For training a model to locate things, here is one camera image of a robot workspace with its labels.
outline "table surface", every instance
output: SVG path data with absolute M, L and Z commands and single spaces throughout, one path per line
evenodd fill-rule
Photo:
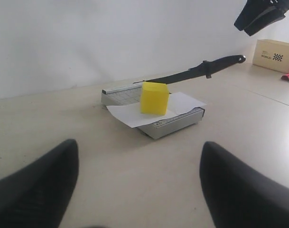
M 215 141 L 289 187 L 289 82 L 250 64 L 169 85 L 208 105 L 198 125 L 154 141 L 102 109 L 101 90 L 134 80 L 0 100 L 0 178 L 67 138 L 80 173 L 61 228 L 213 228 L 199 162 Z

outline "white wall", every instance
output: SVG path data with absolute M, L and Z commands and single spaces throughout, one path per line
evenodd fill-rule
M 250 38 L 233 26 L 245 2 L 0 0 L 0 98 L 247 55 L 274 34 Z

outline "yellow block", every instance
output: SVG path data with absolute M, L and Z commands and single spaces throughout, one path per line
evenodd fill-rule
M 168 97 L 169 91 L 166 84 L 143 82 L 140 98 L 141 113 L 165 115 Z

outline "checkered pattern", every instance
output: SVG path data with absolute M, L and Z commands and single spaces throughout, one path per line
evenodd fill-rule
M 274 54 L 273 60 L 276 60 L 276 61 L 282 62 L 282 59 L 283 59 L 283 55 L 280 55 L 280 54 Z

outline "black object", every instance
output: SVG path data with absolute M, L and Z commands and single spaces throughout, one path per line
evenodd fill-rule
M 243 63 L 246 60 L 245 56 L 227 56 L 220 59 L 217 59 L 213 62 L 203 61 L 202 64 L 184 71 L 178 74 L 170 75 L 167 77 L 155 78 L 152 80 L 147 80 L 146 82 L 155 82 L 155 83 L 164 83 L 171 84 L 176 82 L 181 82 L 191 78 L 206 76 L 206 78 L 211 78 L 212 74 L 217 73 L 218 71 L 224 70 L 232 65 L 237 63 Z
M 214 142 L 203 147 L 200 179 L 217 228 L 289 228 L 289 189 Z
M 249 36 L 285 18 L 289 0 L 248 0 L 234 25 Z
M 0 228 L 57 228 L 79 171 L 78 146 L 66 140 L 0 180 Z

